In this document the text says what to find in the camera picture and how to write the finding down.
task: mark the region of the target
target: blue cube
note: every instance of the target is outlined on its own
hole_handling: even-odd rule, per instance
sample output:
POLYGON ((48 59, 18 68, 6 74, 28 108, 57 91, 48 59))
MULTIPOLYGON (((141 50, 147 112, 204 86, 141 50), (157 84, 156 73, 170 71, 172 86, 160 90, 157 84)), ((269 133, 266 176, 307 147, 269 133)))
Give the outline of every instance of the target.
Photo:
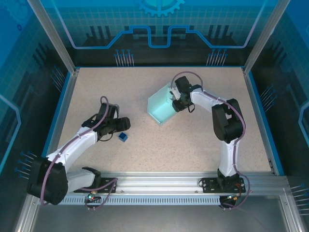
POLYGON ((127 135, 123 132, 120 133, 120 135, 118 136, 118 138, 122 141, 125 142, 127 140, 127 135))

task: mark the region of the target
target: gear graphic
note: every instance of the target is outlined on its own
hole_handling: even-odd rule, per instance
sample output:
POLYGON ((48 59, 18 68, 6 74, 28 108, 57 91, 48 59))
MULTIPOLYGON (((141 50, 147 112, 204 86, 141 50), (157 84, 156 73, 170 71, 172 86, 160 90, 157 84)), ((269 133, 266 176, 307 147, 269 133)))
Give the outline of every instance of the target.
POLYGON ((28 6, 26 0, 0 0, 0 7, 6 6, 11 17, 22 24, 28 15, 28 6))
POLYGON ((173 14, 174 10, 179 10, 180 4, 183 3, 184 0, 136 0, 136 4, 139 5, 140 10, 145 11, 145 14, 150 13, 151 16, 158 17, 173 14))

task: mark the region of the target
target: enclosure floor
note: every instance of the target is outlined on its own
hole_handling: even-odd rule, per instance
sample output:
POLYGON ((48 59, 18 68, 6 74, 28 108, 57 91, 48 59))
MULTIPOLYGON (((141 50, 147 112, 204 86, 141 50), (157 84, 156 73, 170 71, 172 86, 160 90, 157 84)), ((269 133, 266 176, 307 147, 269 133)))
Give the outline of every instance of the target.
MULTIPOLYGON (((96 114, 99 99, 108 97, 120 106, 131 128, 123 143, 116 133, 108 142, 98 142, 71 167, 89 166, 100 171, 216 171, 220 141, 213 132, 212 116, 199 106, 193 113, 177 113, 163 126, 147 115, 147 100, 179 72, 190 70, 204 81, 204 89, 225 99, 239 101, 247 130, 239 145, 241 171, 270 171, 261 134, 241 68, 81 68, 66 116, 59 145, 76 134, 81 124, 96 114)), ((186 75, 191 84, 199 80, 186 75)))

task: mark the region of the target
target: glass panel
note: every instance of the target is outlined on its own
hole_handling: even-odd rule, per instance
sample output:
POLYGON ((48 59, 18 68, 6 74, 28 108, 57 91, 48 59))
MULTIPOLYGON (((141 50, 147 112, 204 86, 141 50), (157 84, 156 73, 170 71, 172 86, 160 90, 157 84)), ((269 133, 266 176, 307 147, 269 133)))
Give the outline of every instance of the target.
POLYGON ((277 0, 42 3, 77 66, 239 66, 277 0))
POLYGON ((283 169, 292 187, 301 183, 309 185, 308 9, 308 1, 291 0, 252 68, 283 169))
POLYGON ((34 157, 27 151, 42 154, 66 76, 65 66, 28 3, 1 1, 1 231, 14 230, 34 157))

